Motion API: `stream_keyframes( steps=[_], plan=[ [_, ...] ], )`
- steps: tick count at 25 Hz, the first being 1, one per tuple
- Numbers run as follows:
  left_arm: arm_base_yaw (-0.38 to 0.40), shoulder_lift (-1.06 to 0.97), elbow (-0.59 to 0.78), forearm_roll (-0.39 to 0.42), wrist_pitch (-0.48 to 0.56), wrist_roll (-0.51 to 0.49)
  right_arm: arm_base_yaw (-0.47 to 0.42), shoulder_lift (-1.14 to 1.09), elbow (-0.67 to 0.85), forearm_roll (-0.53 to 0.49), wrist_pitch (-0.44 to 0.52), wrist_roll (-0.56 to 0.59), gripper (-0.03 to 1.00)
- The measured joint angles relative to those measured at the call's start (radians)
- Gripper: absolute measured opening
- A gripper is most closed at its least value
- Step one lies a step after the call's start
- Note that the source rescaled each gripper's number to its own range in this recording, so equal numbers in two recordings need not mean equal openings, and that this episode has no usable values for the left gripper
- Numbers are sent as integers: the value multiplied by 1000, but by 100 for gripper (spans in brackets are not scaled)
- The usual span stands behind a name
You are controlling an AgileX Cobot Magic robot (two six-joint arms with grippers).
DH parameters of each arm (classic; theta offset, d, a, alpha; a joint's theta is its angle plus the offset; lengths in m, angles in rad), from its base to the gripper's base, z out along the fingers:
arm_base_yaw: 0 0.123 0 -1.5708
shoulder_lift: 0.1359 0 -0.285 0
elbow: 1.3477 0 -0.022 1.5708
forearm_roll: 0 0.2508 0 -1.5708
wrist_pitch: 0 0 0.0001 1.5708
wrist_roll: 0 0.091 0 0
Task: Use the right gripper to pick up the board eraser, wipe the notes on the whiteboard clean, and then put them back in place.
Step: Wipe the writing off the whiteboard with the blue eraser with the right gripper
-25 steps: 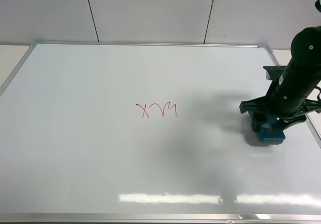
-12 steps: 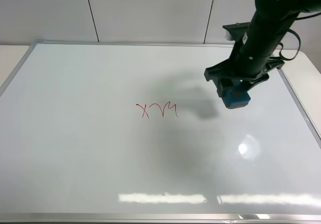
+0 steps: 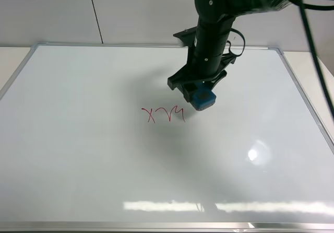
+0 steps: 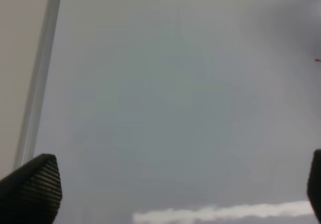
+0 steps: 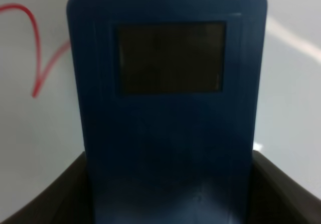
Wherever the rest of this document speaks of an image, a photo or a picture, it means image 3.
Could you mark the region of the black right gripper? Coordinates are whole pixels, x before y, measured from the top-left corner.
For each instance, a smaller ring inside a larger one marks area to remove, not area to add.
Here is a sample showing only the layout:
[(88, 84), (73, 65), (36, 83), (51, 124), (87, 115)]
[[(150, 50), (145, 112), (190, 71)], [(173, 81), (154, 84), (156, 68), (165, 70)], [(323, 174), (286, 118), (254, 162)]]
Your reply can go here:
[(213, 90), (227, 76), (227, 71), (220, 64), (234, 21), (234, 18), (223, 18), (210, 23), (198, 19), (190, 66), (168, 78), (168, 86), (172, 90), (177, 88), (187, 102), (192, 100), (196, 83), (206, 82), (206, 87)]

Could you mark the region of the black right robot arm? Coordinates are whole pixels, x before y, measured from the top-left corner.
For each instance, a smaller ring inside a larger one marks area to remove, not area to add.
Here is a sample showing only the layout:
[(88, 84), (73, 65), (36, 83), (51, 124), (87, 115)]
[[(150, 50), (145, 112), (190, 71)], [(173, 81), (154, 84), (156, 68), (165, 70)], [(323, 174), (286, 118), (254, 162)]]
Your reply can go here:
[(216, 101), (215, 85), (226, 77), (226, 67), (239, 54), (224, 52), (233, 23), (239, 16), (280, 11), (288, 0), (195, 0), (197, 26), (174, 34), (188, 48), (186, 64), (168, 78), (168, 86), (177, 88), (197, 111)]

